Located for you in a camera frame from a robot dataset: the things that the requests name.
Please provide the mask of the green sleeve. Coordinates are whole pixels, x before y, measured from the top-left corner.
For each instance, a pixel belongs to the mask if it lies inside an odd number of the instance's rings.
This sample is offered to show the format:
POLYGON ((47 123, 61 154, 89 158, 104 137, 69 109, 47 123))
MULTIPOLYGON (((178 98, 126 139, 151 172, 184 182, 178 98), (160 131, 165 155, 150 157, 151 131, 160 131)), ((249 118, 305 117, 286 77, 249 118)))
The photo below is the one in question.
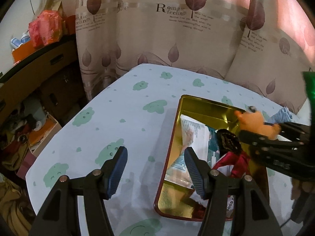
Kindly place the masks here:
POLYGON ((302 73, 305 82, 305 92, 311 104, 315 102, 315 72, 304 71, 302 73))

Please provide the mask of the orange box on cabinet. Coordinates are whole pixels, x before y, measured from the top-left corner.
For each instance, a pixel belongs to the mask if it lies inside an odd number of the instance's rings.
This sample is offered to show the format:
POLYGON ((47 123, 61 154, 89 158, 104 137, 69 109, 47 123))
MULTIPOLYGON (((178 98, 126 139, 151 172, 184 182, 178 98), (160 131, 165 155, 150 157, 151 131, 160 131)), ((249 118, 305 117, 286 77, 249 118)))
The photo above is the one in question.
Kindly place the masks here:
POLYGON ((34 52, 36 52, 36 49, 33 47, 33 44, 31 41, 23 43, 17 49, 12 51, 13 61, 14 61, 14 63, 17 63, 17 62, 25 59, 29 55, 33 54, 34 52))

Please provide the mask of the cardboard box with clutter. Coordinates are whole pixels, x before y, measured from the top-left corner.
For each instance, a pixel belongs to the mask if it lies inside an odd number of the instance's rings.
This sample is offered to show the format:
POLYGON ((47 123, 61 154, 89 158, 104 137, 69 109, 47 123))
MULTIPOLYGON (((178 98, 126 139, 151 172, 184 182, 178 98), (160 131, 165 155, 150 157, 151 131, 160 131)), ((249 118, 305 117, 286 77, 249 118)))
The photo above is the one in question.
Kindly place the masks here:
POLYGON ((61 125, 39 100, 21 102, 1 124, 1 173, 25 179, 61 125))

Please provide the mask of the blue capped bottle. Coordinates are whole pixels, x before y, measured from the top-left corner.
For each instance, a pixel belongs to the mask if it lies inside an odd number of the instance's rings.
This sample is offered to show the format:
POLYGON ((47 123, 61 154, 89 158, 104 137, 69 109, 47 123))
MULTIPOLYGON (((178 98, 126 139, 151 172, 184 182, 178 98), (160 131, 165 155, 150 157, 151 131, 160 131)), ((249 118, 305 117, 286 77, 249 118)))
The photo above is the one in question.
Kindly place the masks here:
POLYGON ((23 45, 23 42, 17 38, 12 38, 10 40, 10 45, 13 49, 18 49, 21 45, 23 45))

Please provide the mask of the orange rubber dinosaur toy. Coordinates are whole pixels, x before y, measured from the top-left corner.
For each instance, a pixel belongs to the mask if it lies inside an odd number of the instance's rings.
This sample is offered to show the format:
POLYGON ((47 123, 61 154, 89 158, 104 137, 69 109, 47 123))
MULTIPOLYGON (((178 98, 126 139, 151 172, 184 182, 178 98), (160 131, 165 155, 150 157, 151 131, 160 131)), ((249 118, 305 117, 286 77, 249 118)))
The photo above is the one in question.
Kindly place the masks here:
POLYGON ((249 106, 245 112, 235 111, 241 131, 249 131, 275 140, 281 131, 279 124, 265 124, 264 117, 254 106, 249 106))

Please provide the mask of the red gold tin box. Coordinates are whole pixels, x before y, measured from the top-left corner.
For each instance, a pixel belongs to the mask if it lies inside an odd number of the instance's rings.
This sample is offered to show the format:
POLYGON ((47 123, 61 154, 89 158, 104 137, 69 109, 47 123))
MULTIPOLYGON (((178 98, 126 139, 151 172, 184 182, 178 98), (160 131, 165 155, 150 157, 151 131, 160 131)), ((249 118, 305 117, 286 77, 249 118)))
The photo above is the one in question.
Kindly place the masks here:
POLYGON ((237 107, 191 95, 182 95, 175 116, 166 162, 154 201, 155 211, 167 218, 199 222, 205 208, 194 197, 184 161, 192 147, 198 158, 212 167, 220 158, 216 133, 227 129, 239 134, 237 107))

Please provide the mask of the light blue folded towel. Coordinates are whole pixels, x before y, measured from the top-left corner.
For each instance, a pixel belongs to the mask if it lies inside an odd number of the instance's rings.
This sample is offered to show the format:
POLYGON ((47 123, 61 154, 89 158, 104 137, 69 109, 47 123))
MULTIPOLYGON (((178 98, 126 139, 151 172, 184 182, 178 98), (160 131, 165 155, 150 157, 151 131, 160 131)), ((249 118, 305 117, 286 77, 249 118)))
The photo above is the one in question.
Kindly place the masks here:
POLYGON ((277 113, 275 113, 273 116, 267 119, 266 122, 269 124, 293 122, 293 117, 287 107, 282 107, 277 113))

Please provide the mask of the dark wooden cabinet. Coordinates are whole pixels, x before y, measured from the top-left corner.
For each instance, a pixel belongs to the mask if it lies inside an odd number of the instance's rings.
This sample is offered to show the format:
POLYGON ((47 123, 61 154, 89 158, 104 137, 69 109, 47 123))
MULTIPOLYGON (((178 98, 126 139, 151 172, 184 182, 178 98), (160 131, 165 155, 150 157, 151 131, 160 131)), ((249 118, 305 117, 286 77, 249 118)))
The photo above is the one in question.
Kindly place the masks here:
POLYGON ((28 97, 40 100, 62 125, 87 104, 75 35, 36 51, 1 77, 1 122, 28 97))

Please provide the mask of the white green wipes packet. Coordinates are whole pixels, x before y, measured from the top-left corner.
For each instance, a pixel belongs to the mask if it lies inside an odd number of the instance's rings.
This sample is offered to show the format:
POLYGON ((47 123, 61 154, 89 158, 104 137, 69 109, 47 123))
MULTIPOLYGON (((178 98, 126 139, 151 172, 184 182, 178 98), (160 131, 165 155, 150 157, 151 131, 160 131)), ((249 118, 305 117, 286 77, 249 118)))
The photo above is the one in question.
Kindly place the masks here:
POLYGON ((192 189, 193 183, 185 164, 184 151, 186 148, 192 147, 198 158, 208 163, 210 151, 218 151, 220 155, 216 138, 217 130, 184 114, 180 116, 180 121, 181 152, 167 169, 164 179, 173 184, 192 189))

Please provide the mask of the red plastic bag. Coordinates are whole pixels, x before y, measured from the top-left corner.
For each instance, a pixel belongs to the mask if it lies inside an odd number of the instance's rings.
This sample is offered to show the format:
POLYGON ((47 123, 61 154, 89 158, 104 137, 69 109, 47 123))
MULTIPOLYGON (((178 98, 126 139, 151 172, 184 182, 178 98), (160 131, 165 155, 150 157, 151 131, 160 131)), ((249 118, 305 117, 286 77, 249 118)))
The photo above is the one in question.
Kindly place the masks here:
POLYGON ((44 10, 29 23, 28 31, 35 49, 53 44, 63 36, 62 17, 58 11, 44 10))

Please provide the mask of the beige leaf print curtain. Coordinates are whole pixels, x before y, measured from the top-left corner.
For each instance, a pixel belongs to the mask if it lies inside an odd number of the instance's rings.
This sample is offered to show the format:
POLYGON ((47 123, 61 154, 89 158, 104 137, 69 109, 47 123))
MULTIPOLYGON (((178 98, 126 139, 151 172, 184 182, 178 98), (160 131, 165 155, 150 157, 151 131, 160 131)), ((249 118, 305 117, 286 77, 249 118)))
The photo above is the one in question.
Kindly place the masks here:
POLYGON ((142 63, 238 84, 299 112, 314 70, 314 26, 299 0, 41 0, 75 16, 83 86, 93 99, 142 63))

